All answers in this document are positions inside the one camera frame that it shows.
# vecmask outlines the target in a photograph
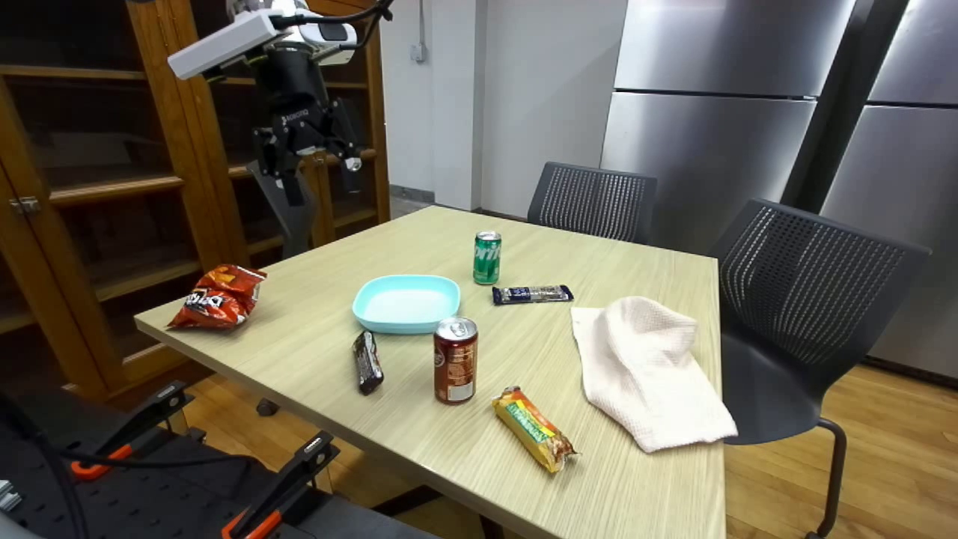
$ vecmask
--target red snack bag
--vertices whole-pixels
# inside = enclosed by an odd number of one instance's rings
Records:
[[[184,307],[172,321],[172,330],[234,330],[243,327],[251,307],[257,304],[257,283],[263,273],[227,262],[216,267],[192,286],[184,298]]]

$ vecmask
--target table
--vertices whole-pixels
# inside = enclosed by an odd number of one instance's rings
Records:
[[[504,233],[499,283],[570,283],[574,304],[652,297],[697,321],[695,357],[719,382],[719,262],[636,243],[428,206],[266,267],[251,322],[172,333],[179,301],[139,315],[140,333],[195,363],[257,385],[372,457],[396,463],[522,536],[725,536],[722,445],[643,454],[588,405],[571,337],[571,301],[490,304],[474,283],[475,231]],[[478,385],[466,405],[435,399],[432,336],[378,336],[387,382],[357,391],[350,301],[387,273],[435,273],[462,283],[462,315],[478,322]],[[582,453],[547,475],[490,412],[522,385]]]

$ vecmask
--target wooden floor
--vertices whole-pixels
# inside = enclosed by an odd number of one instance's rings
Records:
[[[192,391],[188,421],[203,429],[213,445],[257,454],[266,468],[279,468],[317,432],[288,411],[257,417],[257,394],[221,376],[207,376]],[[827,417],[851,438],[832,539],[958,536],[958,391],[856,369],[830,391]],[[342,450],[320,480],[327,487],[365,505],[410,487],[360,450]],[[821,517],[827,462],[830,433],[821,432],[728,445],[728,536],[806,536]],[[436,536],[483,536],[475,517],[447,501],[407,513],[405,522]]]

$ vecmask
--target stainless steel refrigerator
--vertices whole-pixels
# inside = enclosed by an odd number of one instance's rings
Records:
[[[935,252],[872,357],[958,379],[954,0],[908,2],[821,212]]]
[[[781,201],[854,0],[631,0],[603,168],[660,179],[652,233],[704,252]]]

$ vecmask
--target towel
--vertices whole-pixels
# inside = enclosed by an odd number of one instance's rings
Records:
[[[643,453],[716,444],[737,424],[691,357],[695,321],[648,297],[571,307],[588,402]]]

